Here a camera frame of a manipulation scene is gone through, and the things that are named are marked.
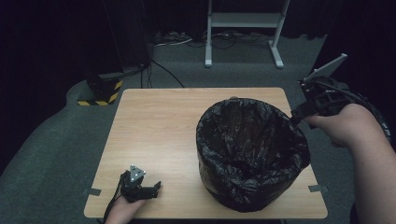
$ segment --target gray carpet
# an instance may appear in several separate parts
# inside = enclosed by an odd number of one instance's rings
[[[308,75],[324,39],[281,38],[279,51],[285,64],[276,69],[264,42],[237,43],[213,50],[213,66],[204,67],[205,48],[186,45],[154,49],[153,59],[171,71],[188,88],[281,87],[290,106],[304,100],[297,80]],[[215,42],[218,45],[229,43]],[[163,69],[153,64],[152,88],[180,88]],[[121,91],[140,88],[140,75],[124,77]],[[148,73],[143,76],[147,87]],[[84,217],[88,195],[105,147],[120,97],[114,105],[78,106],[85,82],[65,96],[67,106],[43,122],[25,141],[0,178],[0,223],[96,223]],[[348,223],[353,204],[352,160],[343,148],[331,147],[320,130],[302,124],[312,154],[312,166],[329,215],[321,220],[287,220],[298,223]]]

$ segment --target black trash bag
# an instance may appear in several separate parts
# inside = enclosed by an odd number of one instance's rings
[[[202,182],[217,201],[239,212],[262,210],[310,162],[303,132],[265,102],[218,102],[196,131]]]

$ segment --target white frame leg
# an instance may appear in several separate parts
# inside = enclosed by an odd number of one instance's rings
[[[284,68],[285,65],[282,62],[282,59],[280,58],[279,51],[277,50],[277,42],[279,41],[280,33],[282,31],[283,23],[285,22],[286,19],[286,13],[288,12],[288,7],[289,7],[290,0],[285,0],[285,3],[283,4],[282,12],[279,17],[279,23],[276,27],[276,32],[275,32],[275,39],[269,40],[268,45],[270,46],[270,50],[273,54],[274,61],[276,64],[277,68]]]
[[[212,66],[212,0],[209,0],[207,11],[207,38],[205,50],[205,67]]]

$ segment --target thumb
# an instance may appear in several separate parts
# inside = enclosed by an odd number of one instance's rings
[[[328,118],[318,116],[318,115],[313,115],[313,116],[306,117],[304,120],[312,126],[321,128],[321,126],[323,125],[323,122],[326,122],[326,119],[328,119]]]

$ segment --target forearm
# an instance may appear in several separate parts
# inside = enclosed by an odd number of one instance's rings
[[[350,148],[354,159],[356,208],[360,223],[396,220],[396,154],[388,141]]]

